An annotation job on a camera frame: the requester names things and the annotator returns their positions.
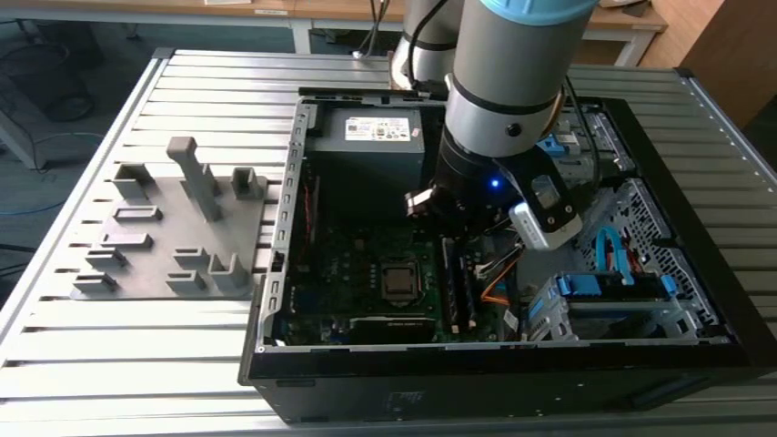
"wooden cabinet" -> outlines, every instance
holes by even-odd
[[[777,94],[777,1],[653,0],[669,23],[640,66],[682,66],[737,126]]]

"metal workbench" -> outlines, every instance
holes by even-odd
[[[692,79],[672,70],[576,67],[578,93],[625,98],[761,315],[777,332],[774,176]],[[597,436],[777,433],[774,375],[657,410],[456,422],[289,428],[237,384],[249,302],[72,301],[72,269],[117,199],[116,163],[173,174],[170,135],[193,135],[213,173],[253,166],[277,199],[300,86],[389,87],[389,62],[346,56],[160,50],[142,73],[33,262],[0,313],[0,435],[225,435],[257,432],[474,433],[566,430]],[[268,263],[265,209],[256,268]]]

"motherboard chip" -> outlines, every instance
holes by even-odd
[[[394,307],[405,307],[417,299],[417,267],[413,261],[381,264],[381,297]]]

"open computer tower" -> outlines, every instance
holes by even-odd
[[[442,102],[301,95],[240,365],[284,421],[644,410],[774,366],[774,338],[624,101],[584,99],[593,144],[568,108],[538,143],[573,192],[598,149],[581,233],[508,258],[510,229],[453,248],[405,217]]]

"desk leg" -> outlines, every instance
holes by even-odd
[[[18,126],[16,126],[2,111],[0,111],[0,141],[5,143],[16,158],[20,159],[21,164],[28,169],[34,169],[33,145]],[[42,168],[45,164],[46,161],[41,157],[37,157],[37,167]]]
[[[293,51],[296,53],[310,53],[310,29],[313,24],[310,20],[297,18],[292,20],[292,34],[293,34]]]
[[[637,66],[640,60],[648,51],[648,47],[653,42],[656,32],[652,30],[636,30],[632,39],[626,41],[626,45],[620,51],[616,66]]]

